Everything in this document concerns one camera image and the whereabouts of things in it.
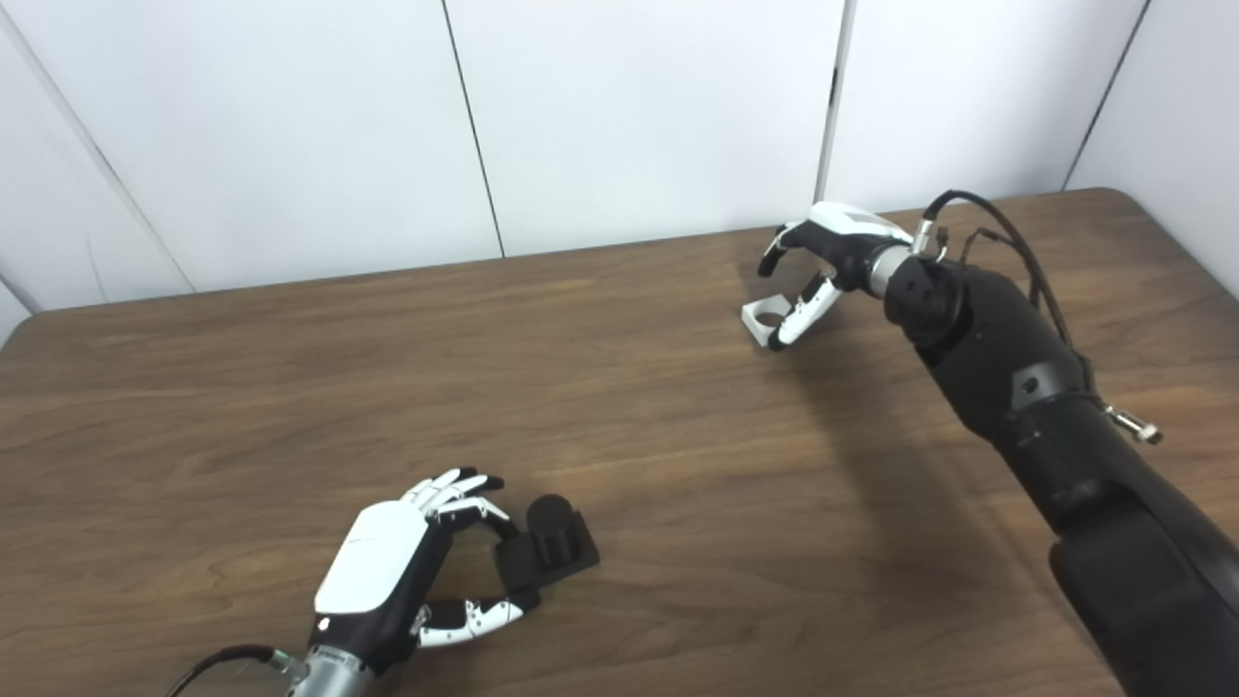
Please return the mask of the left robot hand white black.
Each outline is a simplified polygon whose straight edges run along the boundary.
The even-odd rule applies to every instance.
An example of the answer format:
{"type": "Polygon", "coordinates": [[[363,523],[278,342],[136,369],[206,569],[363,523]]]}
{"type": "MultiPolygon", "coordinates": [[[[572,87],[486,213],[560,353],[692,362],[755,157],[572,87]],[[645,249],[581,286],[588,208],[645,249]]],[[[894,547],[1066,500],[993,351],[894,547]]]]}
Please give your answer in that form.
{"type": "Polygon", "coordinates": [[[475,468],[424,479],[356,517],[313,600],[313,652],[344,652],[378,676],[419,647],[468,643],[501,630],[540,604],[538,591],[504,598],[431,600],[455,534],[483,524],[510,541],[519,532],[486,498],[504,482],[475,468]]]}

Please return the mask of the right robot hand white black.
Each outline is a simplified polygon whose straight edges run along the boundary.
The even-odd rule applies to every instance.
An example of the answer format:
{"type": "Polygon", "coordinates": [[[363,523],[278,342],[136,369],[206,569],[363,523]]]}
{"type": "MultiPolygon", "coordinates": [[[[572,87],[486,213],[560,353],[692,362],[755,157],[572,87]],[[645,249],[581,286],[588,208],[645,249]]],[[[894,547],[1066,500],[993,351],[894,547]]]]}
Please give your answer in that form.
{"type": "Polygon", "coordinates": [[[825,264],[797,296],[782,295],[740,308],[740,319],[757,344],[782,352],[795,343],[844,293],[862,290],[882,297],[895,269],[912,256],[913,236],[881,215],[855,206],[821,201],[805,220],[776,233],[758,261],[757,274],[768,279],[787,253],[807,250],[825,264]]]}

